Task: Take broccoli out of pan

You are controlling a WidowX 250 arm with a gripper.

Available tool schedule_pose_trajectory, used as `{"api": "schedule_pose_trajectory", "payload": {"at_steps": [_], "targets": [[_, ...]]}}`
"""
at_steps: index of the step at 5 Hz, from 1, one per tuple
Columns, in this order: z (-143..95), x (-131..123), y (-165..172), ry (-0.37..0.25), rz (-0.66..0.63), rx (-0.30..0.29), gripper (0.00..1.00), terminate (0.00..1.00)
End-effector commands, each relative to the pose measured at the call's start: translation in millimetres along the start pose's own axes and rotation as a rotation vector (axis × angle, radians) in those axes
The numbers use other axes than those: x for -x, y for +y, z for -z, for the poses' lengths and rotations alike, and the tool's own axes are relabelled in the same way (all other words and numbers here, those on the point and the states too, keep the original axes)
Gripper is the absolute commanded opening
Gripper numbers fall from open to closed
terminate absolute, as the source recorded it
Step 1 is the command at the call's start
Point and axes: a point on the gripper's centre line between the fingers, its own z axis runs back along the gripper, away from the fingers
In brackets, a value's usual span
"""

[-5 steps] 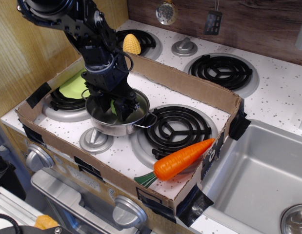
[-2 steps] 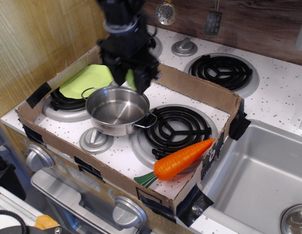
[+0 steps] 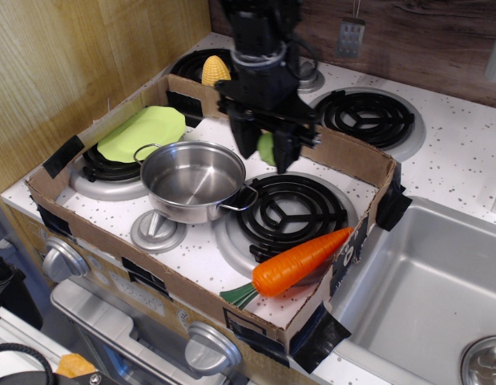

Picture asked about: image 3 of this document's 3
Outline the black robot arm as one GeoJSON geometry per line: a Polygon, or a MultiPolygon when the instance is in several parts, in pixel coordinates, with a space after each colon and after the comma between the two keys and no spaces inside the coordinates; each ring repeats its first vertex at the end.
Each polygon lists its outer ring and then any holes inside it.
{"type": "Polygon", "coordinates": [[[279,174],[300,157],[302,147],[320,139],[316,112],[298,95],[300,49],[310,46],[294,29],[301,21],[299,1],[222,1],[234,38],[231,57],[237,77],[219,80],[218,108],[228,115],[244,158],[256,150],[263,132],[272,133],[279,174]]]}

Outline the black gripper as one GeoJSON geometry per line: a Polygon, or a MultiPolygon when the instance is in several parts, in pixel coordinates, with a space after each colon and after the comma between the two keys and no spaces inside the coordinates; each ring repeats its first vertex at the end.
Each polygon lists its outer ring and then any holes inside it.
{"type": "Polygon", "coordinates": [[[303,42],[278,42],[268,52],[231,49],[237,77],[220,80],[219,110],[229,116],[236,146],[243,158],[256,150],[261,129],[273,131],[273,158],[279,174],[299,159],[303,146],[321,142],[315,112],[298,95],[300,48],[303,42]]]}

